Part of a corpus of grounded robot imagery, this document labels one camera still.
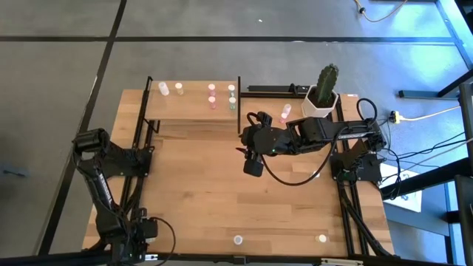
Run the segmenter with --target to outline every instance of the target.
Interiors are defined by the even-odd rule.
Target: wooden shelf
[[[153,81],[149,93],[146,119],[149,120],[237,120],[237,109],[230,110],[228,85],[235,86],[236,81],[164,81],[168,85],[169,95],[160,93],[158,84]],[[175,84],[183,85],[184,94],[178,95]],[[208,102],[208,85],[215,85],[217,108],[211,109]]]

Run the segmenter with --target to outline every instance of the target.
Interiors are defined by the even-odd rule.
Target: wooden table
[[[217,86],[217,109],[208,106],[210,81],[179,81],[184,95],[174,90],[177,81],[166,81],[171,94],[163,97],[152,92],[146,118],[161,120],[152,169],[142,195],[148,216],[159,216],[174,227],[176,253],[233,254],[260,256],[346,256],[347,249],[336,183],[330,167],[312,182],[288,187],[264,171],[261,177],[244,174],[244,156],[237,134],[237,111],[228,108],[229,84],[212,81]],[[123,91],[112,131],[112,141],[129,148],[135,132],[142,90]],[[355,110],[356,95],[341,95],[345,120],[359,120]],[[248,125],[248,112],[264,111],[273,116],[273,126],[285,127],[278,120],[282,107],[292,105],[288,120],[302,117],[301,99],[242,98],[242,129]],[[307,179],[325,158],[329,145],[319,152],[299,156],[268,158],[270,168],[280,178],[297,182]],[[119,202],[122,177],[109,179],[115,202]],[[381,195],[370,183],[358,183],[363,218],[378,241],[393,252]],[[89,219],[83,247],[98,241],[95,209]],[[156,242],[149,252],[169,252],[172,237],[159,224]],[[355,250],[360,253],[356,226],[352,221]],[[328,240],[321,243],[317,236]],[[236,235],[243,244],[233,244]]]

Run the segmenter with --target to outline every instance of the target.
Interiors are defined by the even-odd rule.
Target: cactus
[[[326,66],[319,76],[317,87],[311,93],[309,100],[319,108],[329,108],[333,105],[332,91],[338,77],[338,67],[334,64]]]

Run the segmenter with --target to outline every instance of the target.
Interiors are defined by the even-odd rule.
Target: gray floor
[[[397,4],[361,2],[371,17]],[[448,1],[442,2],[455,11]],[[108,35],[118,3],[0,0],[0,35]],[[135,0],[127,4],[118,34],[449,36],[434,4],[408,3],[396,16],[371,24],[360,19],[355,4],[346,0]],[[0,179],[0,211],[9,217],[0,221],[0,257],[35,250],[103,48],[104,43],[0,43],[0,162],[30,172],[28,178]],[[121,91],[142,89],[147,75],[188,80],[241,75],[243,87],[315,83],[320,69],[330,63],[340,69],[337,92],[372,99],[380,117],[391,110],[417,117],[456,105],[401,100],[395,94],[400,89],[436,91],[467,71],[450,44],[116,43],[90,128],[111,130]],[[391,131],[392,149],[404,153],[452,137],[463,131],[463,124],[460,110],[454,110],[401,123]],[[429,164],[441,166],[465,156],[461,148]],[[80,249],[91,204],[83,179],[76,176],[53,252]],[[389,227],[398,255],[446,261],[443,238],[395,223]]]

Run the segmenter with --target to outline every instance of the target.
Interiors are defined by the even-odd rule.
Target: white cable
[[[431,114],[431,115],[424,115],[423,117],[417,117],[417,118],[405,118],[405,117],[403,117],[402,115],[399,115],[399,120],[400,120],[400,121],[418,121],[418,120],[422,120],[422,119],[425,119],[425,118],[433,117],[434,115],[443,114],[444,112],[448,112],[448,111],[455,110],[456,108],[460,108],[460,107],[459,107],[459,106],[455,106],[455,107],[452,107],[452,108],[445,109],[445,110],[443,110],[443,111],[439,111],[439,112],[433,113],[433,114]]]
[[[392,14],[396,13],[396,11],[398,11],[404,4],[407,3],[407,0],[404,0],[401,4],[398,5],[398,7],[396,7],[393,11],[391,11],[389,14],[387,14],[386,16],[380,18],[380,19],[371,19],[371,18],[368,18],[367,14],[366,14],[366,8],[364,8],[360,1],[359,0],[354,0],[356,5],[358,6],[358,9],[359,9],[359,12],[361,14],[363,14],[363,16],[365,17],[366,20],[368,20],[369,22],[380,22],[386,18],[389,18]]]
[[[429,158],[427,158],[427,159],[425,159],[425,160],[422,160],[422,161],[420,161],[419,163],[416,163],[416,164],[414,164],[413,166],[411,166],[411,167],[409,167],[409,168],[407,168],[407,169],[404,169],[403,171],[401,171],[401,173],[404,172],[404,171],[410,170],[410,169],[414,168],[415,166],[417,166],[417,165],[419,165],[419,164],[421,164],[421,163],[423,163],[423,162],[426,162],[426,161],[428,161],[428,160],[431,160],[431,159],[433,159],[433,158],[435,158],[435,157],[437,157],[437,156],[440,156],[440,155],[442,155],[442,154],[445,154],[445,153],[447,153],[447,152],[449,152],[449,151],[453,151],[454,149],[459,148],[459,147],[461,147],[461,146],[463,146],[463,145],[469,143],[469,142],[472,141],[472,140],[473,140],[473,137],[472,137],[471,139],[465,141],[465,142],[462,142],[462,143],[456,145],[455,147],[453,147],[453,148],[451,148],[451,149],[448,149],[448,150],[446,150],[446,151],[442,151],[442,152],[439,153],[439,154],[436,154],[436,155],[431,156],[431,157],[429,157]]]

